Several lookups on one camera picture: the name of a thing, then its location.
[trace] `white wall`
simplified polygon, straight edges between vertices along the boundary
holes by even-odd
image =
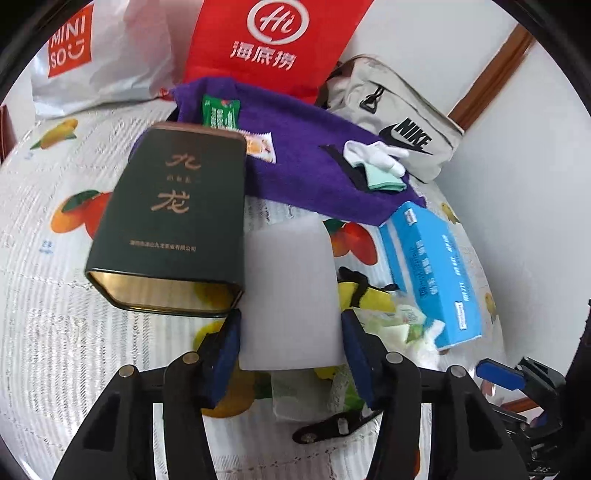
[[[513,364],[566,373],[591,297],[591,118],[536,45],[437,179],[491,284]]]
[[[342,59],[379,54],[449,113],[516,24],[492,0],[374,0]]]
[[[173,41],[175,78],[180,80],[203,0],[161,3]],[[433,105],[448,113],[514,26],[515,21],[492,0],[374,0],[342,59],[359,53],[379,54]],[[21,138],[34,122],[27,72],[6,103],[17,138]]]

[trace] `white foam block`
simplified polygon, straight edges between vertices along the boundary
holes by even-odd
[[[345,363],[330,237],[318,214],[245,236],[243,370]]]

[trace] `wooden door frame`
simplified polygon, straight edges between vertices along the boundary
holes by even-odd
[[[449,117],[464,130],[468,130],[506,85],[534,43],[534,36],[517,24]]]

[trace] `white glove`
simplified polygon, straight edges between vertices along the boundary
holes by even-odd
[[[380,170],[387,171],[395,177],[401,178],[406,169],[404,166],[392,158],[395,155],[398,158],[407,158],[408,150],[398,147],[391,147],[384,142],[376,142],[371,145],[365,145],[361,142],[349,140],[345,143],[343,156],[352,166],[356,167],[360,163],[369,163]]]

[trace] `blue gripper pad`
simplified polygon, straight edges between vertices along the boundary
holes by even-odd
[[[345,356],[353,375],[357,393],[368,407],[374,410],[376,398],[372,385],[372,369],[369,359],[363,351],[363,340],[366,333],[353,310],[345,310],[341,313],[340,321],[343,327]]]
[[[240,310],[232,310],[218,333],[206,335],[197,353],[203,358],[203,388],[200,393],[214,408],[226,387],[240,351]]]
[[[525,387],[523,373],[490,358],[478,363],[476,375],[507,390],[521,390]]]

